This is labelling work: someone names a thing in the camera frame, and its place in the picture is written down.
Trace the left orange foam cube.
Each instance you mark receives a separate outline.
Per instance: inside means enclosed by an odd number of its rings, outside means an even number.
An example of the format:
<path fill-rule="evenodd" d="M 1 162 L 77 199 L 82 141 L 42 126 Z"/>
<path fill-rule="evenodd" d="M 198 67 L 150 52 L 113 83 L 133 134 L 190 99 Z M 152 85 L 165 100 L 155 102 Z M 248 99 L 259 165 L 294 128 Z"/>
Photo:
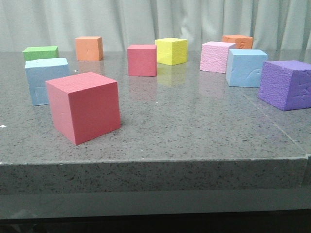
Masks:
<path fill-rule="evenodd" d="M 75 38 L 78 61 L 100 61 L 104 58 L 101 36 L 80 36 Z"/>

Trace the grey-green curtain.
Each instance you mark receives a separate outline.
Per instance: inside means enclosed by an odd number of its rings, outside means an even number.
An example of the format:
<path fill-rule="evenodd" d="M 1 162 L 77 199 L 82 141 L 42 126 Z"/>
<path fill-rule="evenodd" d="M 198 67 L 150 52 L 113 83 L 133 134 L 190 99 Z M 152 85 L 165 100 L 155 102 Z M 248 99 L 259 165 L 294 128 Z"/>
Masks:
<path fill-rule="evenodd" d="M 57 45 L 73 51 L 79 36 L 101 36 L 105 51 L 175 37 L 190 50 L 225 34 L 254 39 L 258 49 L 311 47 L 308 0 L 3 0 L 0 49 Z"/>

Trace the large red foam cube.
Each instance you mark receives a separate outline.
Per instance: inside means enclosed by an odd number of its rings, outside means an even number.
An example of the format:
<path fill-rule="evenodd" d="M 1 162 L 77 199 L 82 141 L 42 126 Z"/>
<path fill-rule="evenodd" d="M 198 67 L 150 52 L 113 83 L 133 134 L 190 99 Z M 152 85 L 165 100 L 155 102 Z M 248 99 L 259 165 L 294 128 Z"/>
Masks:
<path fill-rule="evenodd" d="M 53 124 L 76 145 L 120 128 L 116 80 L 87 72 L 46 81 Z"/>

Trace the right orange foam cube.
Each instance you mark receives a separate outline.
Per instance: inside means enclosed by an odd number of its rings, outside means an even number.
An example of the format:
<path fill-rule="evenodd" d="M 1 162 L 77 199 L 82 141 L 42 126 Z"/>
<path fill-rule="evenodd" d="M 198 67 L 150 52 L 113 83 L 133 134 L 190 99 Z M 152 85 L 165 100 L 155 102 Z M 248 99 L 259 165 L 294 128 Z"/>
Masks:
<path fill-rule="evenodd" d="M 223 35 L 222 42 L 235 43 L 237 49 L 252 49 L 253 37 L 240 34 Z"/>

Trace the purple foam cube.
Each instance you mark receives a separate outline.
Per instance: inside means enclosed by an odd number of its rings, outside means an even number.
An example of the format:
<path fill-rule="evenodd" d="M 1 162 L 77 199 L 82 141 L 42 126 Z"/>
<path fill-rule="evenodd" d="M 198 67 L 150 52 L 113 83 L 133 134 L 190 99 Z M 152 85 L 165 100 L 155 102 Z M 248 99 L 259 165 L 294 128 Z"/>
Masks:
<path fill-rule="evenodd" d="M 297 60 L 264 62 L 258 98 L 282 111 L 310 108 L 311 65 Z"/>

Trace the light blue foam cube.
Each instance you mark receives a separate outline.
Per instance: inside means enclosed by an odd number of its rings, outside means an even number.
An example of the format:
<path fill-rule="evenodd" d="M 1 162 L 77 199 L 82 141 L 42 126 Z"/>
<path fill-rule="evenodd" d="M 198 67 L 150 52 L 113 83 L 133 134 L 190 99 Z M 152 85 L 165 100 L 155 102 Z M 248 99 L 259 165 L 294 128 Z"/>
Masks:
<path fill-rule="evenodd" d="M 254 49 L 230 49 L 226 80 L 231 87 L 259 87 L 261 71 L 268 54 Z"/>
<path fill-rule="evenodd" d="M 66 58 L 37 59 L 25 62 L 25 73 L 33 106 L 49 104 L 46 81 L 70 75 Z"/>

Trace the orange foam cube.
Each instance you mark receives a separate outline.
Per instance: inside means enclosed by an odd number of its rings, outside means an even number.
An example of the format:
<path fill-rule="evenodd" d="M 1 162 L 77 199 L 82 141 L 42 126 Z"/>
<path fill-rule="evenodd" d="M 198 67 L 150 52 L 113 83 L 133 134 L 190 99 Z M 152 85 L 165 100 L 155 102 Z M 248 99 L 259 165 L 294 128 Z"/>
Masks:
<path fill-rule="evenodd" d="M 252 49 L 253 37 L 240 34 L 223 35 L 222 42 L 235 43 L 237 49 Z"/>
<path fill-rule="evenodd" d="M 75 38 L 78 61 L 100 61 L 104 58 L 101 36 L 80 36 Z"/>

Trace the yellow foam cube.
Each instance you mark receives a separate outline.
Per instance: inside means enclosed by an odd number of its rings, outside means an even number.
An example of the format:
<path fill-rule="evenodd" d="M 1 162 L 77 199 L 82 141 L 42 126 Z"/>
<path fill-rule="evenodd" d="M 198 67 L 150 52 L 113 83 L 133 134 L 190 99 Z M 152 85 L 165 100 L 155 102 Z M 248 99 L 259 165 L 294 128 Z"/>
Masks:
<path fill-rule="evenodd" d="M 165 65 L 186 63 L 188 59 L 188 41 L 180 38 L 156 39 L 157 62 Z"/>

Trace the small red foam cube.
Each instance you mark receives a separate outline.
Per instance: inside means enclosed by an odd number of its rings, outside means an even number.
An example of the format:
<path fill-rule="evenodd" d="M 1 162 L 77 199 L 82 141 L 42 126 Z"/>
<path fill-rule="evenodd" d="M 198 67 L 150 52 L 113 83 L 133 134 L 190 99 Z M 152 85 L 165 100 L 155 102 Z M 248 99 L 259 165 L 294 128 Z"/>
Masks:
<path fill-rule="evenodd" d="M 156 76 L 155 44 L 132 44 L 127 48 L 129 76 Z"/>

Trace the pink foam cube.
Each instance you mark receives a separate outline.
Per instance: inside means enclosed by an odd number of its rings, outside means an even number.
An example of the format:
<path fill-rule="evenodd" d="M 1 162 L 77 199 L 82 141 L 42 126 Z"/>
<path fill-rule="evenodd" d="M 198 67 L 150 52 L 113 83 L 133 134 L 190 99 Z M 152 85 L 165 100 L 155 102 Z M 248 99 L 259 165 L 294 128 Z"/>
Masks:
<path fill-rule="evenodd" d="M 200 70 L 225 74 L 229 50 L 235 47 L 235 43 L 228 42 L 204 43 L 201 49 Z"/>

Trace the green foam cube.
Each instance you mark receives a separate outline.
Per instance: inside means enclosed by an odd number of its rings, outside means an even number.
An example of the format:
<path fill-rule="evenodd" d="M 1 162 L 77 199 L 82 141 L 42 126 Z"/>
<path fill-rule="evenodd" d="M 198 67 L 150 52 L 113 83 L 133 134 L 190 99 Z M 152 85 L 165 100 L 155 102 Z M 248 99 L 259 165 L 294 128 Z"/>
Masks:
<path fill-rule="evenodd" d="M 57 46 L 27 47 L 22 54 L 25 61 L 59 57 Z"/>

